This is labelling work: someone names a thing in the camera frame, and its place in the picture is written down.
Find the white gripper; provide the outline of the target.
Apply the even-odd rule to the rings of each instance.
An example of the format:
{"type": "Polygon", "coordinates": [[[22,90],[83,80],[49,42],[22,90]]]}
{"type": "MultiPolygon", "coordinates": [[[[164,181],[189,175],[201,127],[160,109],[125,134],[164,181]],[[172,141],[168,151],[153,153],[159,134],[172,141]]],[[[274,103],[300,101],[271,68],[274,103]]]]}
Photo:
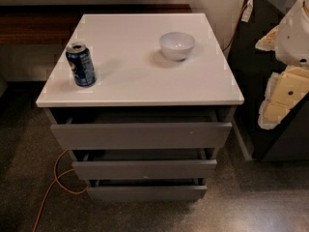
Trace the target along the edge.
{"type": "Polygon", "coordinates": [[[309,0],[297,0],[278,26],[260,38],[255,48],[274,51],[276,58],[288,66],[273,72],[259,109],[258,125],[273,130],[309,93],[309,0]]]}

